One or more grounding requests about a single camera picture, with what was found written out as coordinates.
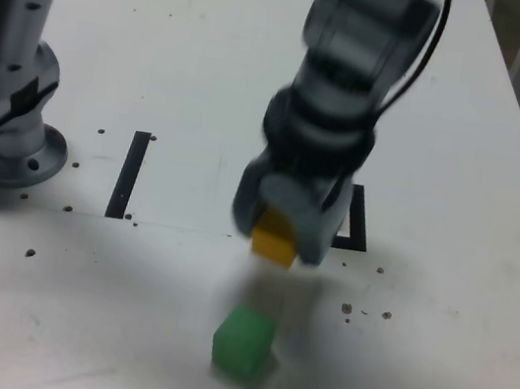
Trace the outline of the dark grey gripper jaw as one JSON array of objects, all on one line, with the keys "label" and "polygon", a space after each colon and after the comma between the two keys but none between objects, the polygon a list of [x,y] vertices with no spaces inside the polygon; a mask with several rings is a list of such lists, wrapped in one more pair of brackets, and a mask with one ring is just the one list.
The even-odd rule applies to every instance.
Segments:
[{"label": "dark grey gripper jaw", "polygon": [[244,170],[232,201],[232,216],[240,234],[249,237],[264,210],[259,185],[272,166],[269,159],[255,158]]}]

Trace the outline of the grey gripper jaw round hinge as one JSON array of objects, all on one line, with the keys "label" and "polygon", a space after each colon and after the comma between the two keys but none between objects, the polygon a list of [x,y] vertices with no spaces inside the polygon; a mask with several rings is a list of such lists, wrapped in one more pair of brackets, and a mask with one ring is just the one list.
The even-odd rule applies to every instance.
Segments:
[{"label": "grey gripper jaw round hinge", "polygon": [[265,210],[253,227],[252,246],[268,260],[320,265],[353,199],[345,181],[266,175],[259,186]]}]

